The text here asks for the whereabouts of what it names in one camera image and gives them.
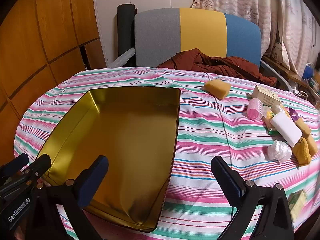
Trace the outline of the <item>clear plastic bag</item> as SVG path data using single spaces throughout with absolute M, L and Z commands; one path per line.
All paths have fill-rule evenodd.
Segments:
M 287 143 L 275 140 L 274 143 L 267 148 L 268 159 L 283 163 L 292 156 L 292 150 Z

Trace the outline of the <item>yellow sponge block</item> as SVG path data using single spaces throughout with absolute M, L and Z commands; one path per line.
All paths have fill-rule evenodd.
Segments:
M 229 83 L 220 79 L 207 81 L 203 86 L 203 90 L 212 94 L 212 96 L 215 96 L 219 100 L 223 100 L 229 94 L 230 88 L 231 85 Z

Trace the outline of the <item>pink hair roller clip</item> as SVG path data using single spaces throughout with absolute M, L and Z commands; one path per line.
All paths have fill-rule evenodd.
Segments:
M 247 107 L 247 116 L 251 120 L 261 120 L 263 117 L 263 104 L 258 98 L 252 98 Z

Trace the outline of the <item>wooden wardrobe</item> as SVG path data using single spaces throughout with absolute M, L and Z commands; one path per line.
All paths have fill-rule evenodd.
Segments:
M 13 159 L 18 123 L 37 98 L 104 67 L 93 0 L 16 0 L 1 17 L 1 164 Z

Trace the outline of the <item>patterned pink curtain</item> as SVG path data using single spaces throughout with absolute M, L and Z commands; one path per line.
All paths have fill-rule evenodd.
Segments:
M 260 28 L 261 54 L 303 75 L 319 53 L 319 23 L 303 0 L 195 0 L 193 7 L 242 17 Z

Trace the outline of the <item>dark red garment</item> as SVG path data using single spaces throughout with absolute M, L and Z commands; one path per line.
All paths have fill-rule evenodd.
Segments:
M 246 59 L 236 56 L 210 57 L 197 48 L 177 53 L 158 67 L 235 77 L 272 87 L 277 83 L 276 77 L 264 76 L 256 64 Z

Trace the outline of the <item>striped pink green tablecloth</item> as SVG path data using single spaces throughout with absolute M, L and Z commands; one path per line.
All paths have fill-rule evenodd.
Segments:
M 266 160 L 273 143 L 263 122 L 247 117 L 255 85 L 224 77 L 231 84 L 226 98 L 216 100 L 201 90 L 216 75 L 164 68 L 105 68 L 80 72 L 41 95 L 17 126 L 14 154 L 34 160 L 65 113 L 89 89 L 118 86 L 162 86 L 181 90 L 180 120 L 172 176 L 157 229 L 136 232 L 105 223 L 106 239 L 217 239 L 235 210 L 214 179 L 210 162 L 223 157 L 244 179 L 260 186 L 283 185 L 286 194 L 304 190 L 307 202 L 294 224 L 299 228 L 319 207 L 319 155 L 298 167 Z

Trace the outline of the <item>beige cardboard box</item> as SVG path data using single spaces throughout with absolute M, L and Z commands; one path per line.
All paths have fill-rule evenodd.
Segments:
M 264 106 L 268 107 L 273 107 L 281 104 L 281 100 L 278 94 L 261 85 L 255 85 L 251 97 L 259 99 Z

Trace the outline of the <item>white foam block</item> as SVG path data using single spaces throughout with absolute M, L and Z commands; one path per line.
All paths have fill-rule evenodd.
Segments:
M 303 135 L 302 131 L 284 112 L 277 113 L 270 123 L 290 147 L 294 147 Z

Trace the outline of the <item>gold metal tin tray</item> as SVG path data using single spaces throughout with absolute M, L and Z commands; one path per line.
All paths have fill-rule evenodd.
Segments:
M 169 87 L 87 91 L 40 150 L 52 161 L 44 180 L 61 185 L 103 155 L 108 172 L 87 212 L 119 226 L 152 232 L 174 163 L 180 96 L 178 88 Z

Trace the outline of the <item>purple foil packet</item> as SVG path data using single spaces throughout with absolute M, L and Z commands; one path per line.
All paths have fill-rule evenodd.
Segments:
M 294 109 L 292 109 L 291 107 L 289 108 L 289 114 L 290 114 L 293 122 L 296 122 L 299 119 L 298 113 Z

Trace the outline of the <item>grey yellow blue chair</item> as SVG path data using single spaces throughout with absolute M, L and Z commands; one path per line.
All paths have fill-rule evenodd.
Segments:
M 259 65 L 259 27 L 223 12 L 162 8 L 135 16 L 136 65 L 157 67 L 179 52 L 199 49 L 207 56 L 237 56 Z

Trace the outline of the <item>black rolled mat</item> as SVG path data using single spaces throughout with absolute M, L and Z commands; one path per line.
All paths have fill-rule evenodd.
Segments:
M 117 7 L 118 56 L 135 46 L 134 19 L 136 13 L 134 4 L 121 4 Z

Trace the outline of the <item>blue cup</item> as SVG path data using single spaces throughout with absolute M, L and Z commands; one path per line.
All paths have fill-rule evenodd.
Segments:
M 314 76 L 315 66 L 313 63 L 308 62 L 304 68 L 303 76 L 302 78 L 304 80 L 310 79 Z

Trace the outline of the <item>green white small carton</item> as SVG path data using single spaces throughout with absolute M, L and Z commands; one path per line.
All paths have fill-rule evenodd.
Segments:
M 291 213 L 292 222 L 296 222 L 304 205 L 307 201 L 307 195 L 304 190 L 291 193 L 288 199 L 289 210 Z

